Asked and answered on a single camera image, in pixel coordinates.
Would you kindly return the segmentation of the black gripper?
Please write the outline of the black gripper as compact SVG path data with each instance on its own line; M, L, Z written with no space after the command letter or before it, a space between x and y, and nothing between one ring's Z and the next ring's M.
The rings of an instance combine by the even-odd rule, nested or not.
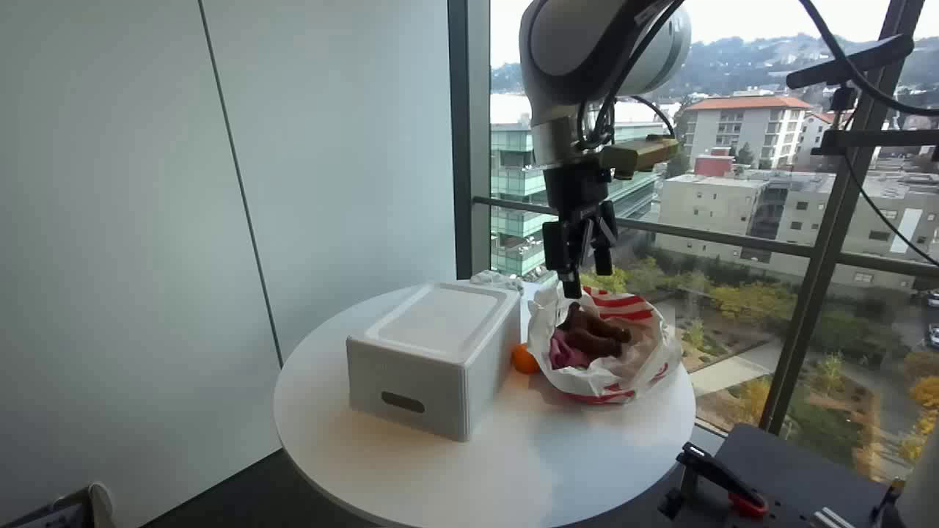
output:
M580 297L577 265L591 250L597 275L613 272L615 243L613 208L606 202L610 172L597 161L577 161L544 169L544 197L553 221L543 225L547 257L561 257L556 278L566 298Z

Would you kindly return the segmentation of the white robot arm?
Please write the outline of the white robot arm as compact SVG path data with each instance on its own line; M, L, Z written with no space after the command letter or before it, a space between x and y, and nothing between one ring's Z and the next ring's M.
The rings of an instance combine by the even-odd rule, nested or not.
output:
M580 297L580 262L610 272L613 180L650 169L678 139L613 140L615 100L669 81L691 45L684 0L530 0L518 24L530 140L553 221L543 225L544 266L566 298Z

